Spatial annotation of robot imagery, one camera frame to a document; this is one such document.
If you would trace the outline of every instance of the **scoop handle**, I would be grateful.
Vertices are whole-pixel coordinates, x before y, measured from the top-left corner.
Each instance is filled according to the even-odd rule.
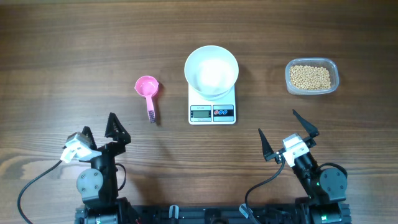
[[[147,100],[147,111],[148,111],[149,121],[151,123],[154,123],[155,122],[154,102],[152,101],[151,96],[146,96],[145,99]]]

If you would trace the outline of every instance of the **digital kitchen scale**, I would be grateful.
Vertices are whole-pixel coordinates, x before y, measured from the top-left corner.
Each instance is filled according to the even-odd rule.
[[[188,120],[193,125],[234,124],[236,122],[235,86],[221,97],[206,100],[188,85]]]

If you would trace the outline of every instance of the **pink scoop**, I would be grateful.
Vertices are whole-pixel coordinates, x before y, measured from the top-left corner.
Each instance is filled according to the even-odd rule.
[[[155,109],[152,97],[157,93],[159,83],[152,76],[143,76],[139,78],[134,87],[140,96],[147,100],[148,117],[151,123],[155,122]]]

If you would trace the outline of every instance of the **wood grain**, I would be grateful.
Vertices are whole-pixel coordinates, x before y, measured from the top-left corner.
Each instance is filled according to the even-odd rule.
[[[22,223],[19,191],[52,166],[68,135],[89,126],[97,144],[109,112],[132,136],[117,161],[127,168],[121,196],[135,205],[239,205],[279,167],[265,163],[257,128],[271,146],[298,132],[296,109],[321,135],[313,156],[349,172],[354,223],[398,219],[398,5],[371,1],[165,1],[0,7],[0,223]],[[203,45],[239,62],[238,122],[190,126],[183,65]],[[284,69],[326,57],[341,85],[323,96],[294,96]],[[162,88],[150,124],[136,80]],[[34,223],[71,223],[82,205],[77,175],[61,164],[22,199]],[[251,203],[291,203],[305,195],[290,168],[254,191]]]

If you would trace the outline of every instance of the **clear plastic container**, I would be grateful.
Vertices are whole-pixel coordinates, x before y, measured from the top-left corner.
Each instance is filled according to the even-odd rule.
[[[330,87],[325,90],[301,90],[293,86],[290,81],[290,68],[295,65],[308,65],[313,67],[323,67],[329,71],[330,76]],[[335,91],[340,83],[338,78],[337,66],[334,62],[327,58],[298,58],[294,59],[286,65],[285,78],[287,91],[294,95],[318,95],[331,93]]]

